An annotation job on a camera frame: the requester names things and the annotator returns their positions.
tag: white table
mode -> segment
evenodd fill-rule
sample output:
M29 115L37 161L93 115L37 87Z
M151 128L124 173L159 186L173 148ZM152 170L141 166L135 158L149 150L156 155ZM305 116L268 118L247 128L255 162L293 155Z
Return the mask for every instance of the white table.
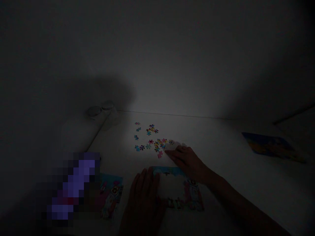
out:
M159 133L151 136L146 129L154 124ZM117 233L127 203L131 182L136 173L149 166L175 166L163 154L158 159L154 147L136 152L135 145L146 145L149 139L173 139L192 147L199 158L223 176L239 193L293 234L302 234L312 220L314 197L303 180L313 166L254 154L241 132L285 138L270 124L250 124L232 120L120 112L119 124L109 119L92 143L89 151L100 152L100 171L124 178L123 195L114 221L93 222L87 232ZM161 235L236 235L237 228L212 193L201 186L205 212L178 212L168 209ZM84 235L84 230L74 230Z

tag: hand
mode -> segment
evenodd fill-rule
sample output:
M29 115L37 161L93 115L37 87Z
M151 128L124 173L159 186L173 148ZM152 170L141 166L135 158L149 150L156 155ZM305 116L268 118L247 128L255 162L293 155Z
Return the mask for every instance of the hand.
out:
M191 179L206 184L212 171L199 159L191 147L177 146L174 151L165 151L174 163Z
M136 175L119 235L157 235L166 209L164 203L156 204L159 181L158 173L153 177L152 167Z

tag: finger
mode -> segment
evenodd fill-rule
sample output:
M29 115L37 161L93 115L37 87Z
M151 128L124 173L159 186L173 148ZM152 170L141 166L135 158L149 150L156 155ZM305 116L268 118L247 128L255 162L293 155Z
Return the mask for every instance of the finger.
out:
M175 148L176 151L179 151L179 152L184 152L184 149L183 149L183 146L181 145L178 145L176 148Z
M150 167L143 181L142 196L147 196L149 192L152 175L153 175L153 169L152 167Z
M132 198L135 196L136 193L136 186L137 186L137 182L139 179L140 174L137 173L137 175L135 176L134 181L132 182L131 188L130 188L130 194L129 194L129 198Z
M155 232L157 232L161 226L161 223L165 215L166 206L167 206L167 201L162 201L157 206L156 216L154 218L154 223L153 223L153 228Z
M154 176L154 180L153 180L153 184L150 188L150 197L152 199L155 199L155 197L157 196L157 191L158 191L158 184L160 183L160 174L157 173L155 176Z
M185 163L181 160L178 159L176 157L170 156L170 159L183 171L186 171L187 166L185 165Z
M168 150L166 150L165 153L166 153L167 155L171 155L171 156L173 156L173 157L177 157L177 158L182 159L182 160L185 160L185 159L186 159L186 158L185 158L185 154L182 153L182 152L179 152L178 150L174 150L174 151L168 151Z
M140 196L141 191L142 191L142 186L143 186L143 180L145 177L145 174L147 172L147 169L144 168L143 171L141 172L141 175L139 176L139 179L137 181L137 186L136 186L136 196Z

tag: forearm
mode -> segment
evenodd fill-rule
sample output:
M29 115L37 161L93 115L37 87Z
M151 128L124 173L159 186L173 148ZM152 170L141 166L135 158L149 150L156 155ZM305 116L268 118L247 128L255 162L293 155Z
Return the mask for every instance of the forearm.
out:
M209 170L207 187L255 235L289 235L280 225L239 194L224 178Z

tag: colorful puzzle piece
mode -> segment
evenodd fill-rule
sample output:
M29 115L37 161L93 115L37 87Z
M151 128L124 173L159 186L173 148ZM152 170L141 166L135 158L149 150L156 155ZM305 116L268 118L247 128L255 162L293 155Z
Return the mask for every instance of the colorful puzzle piece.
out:
M160 158L162 158L162 155L163 155L163 152L162 152L162 151L159 151L157 157L160 159Z

